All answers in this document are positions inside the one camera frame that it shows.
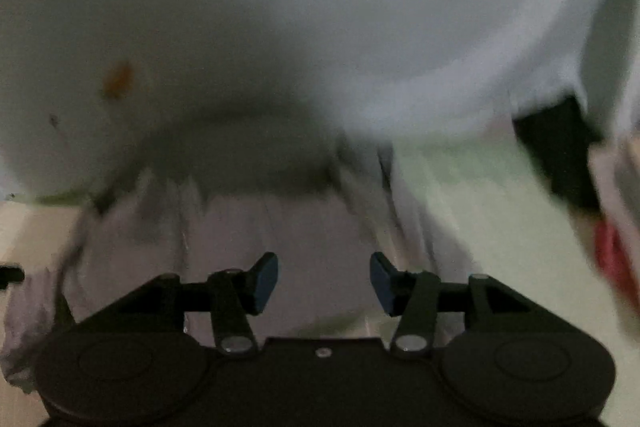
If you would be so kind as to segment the white carrot-print storage bag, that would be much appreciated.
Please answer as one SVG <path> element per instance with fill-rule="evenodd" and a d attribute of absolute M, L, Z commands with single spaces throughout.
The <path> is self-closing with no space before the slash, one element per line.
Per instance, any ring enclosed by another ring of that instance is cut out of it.
<path fill-rule="evenodd" d="M 1 192 L 81 187 L 214 110 L 466 133 L 567 90 L 637 126 L 639 0 L 1 0 Z"/>

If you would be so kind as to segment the light purple grey garment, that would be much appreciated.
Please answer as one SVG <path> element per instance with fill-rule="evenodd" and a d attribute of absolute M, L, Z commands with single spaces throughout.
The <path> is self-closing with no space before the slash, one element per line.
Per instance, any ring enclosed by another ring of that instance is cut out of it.
<path fill-rule="evenodd" d="M 200 129 L 158 140 L 82 211 L 58 257 L 11 291 L 1 370 L 32 391 L 32 367 L 61 329 L 160 274 L 201 282 L 271 251 L 280 275 L 257 337 L 329 336 L 378 313 L 375 251 L 462 282 L 465 249 L 416 199 L 390 143 Z"/>

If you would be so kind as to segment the black object at mat edge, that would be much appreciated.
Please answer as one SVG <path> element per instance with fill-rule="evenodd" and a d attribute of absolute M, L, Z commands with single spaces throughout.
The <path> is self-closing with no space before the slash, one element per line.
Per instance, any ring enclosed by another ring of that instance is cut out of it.
<path fill-rule="evenodd" d="M 600 141 L 582 116 L 575 95 L 512 120 L 516 139 L 533 157 L 552 194 L 574 208 L 601 212 L 588 166 L 590 146 Z"/>

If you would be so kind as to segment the red object at mat edge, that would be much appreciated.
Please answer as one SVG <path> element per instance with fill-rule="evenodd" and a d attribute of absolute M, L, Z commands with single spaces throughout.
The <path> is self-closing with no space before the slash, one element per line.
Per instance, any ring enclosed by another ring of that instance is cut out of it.
<path fill-rule="evenodd" d="M 620 233 L 608 220 L 594 228 L 594 259 L 605 280 L 639 312 L 639 285 Z"/>

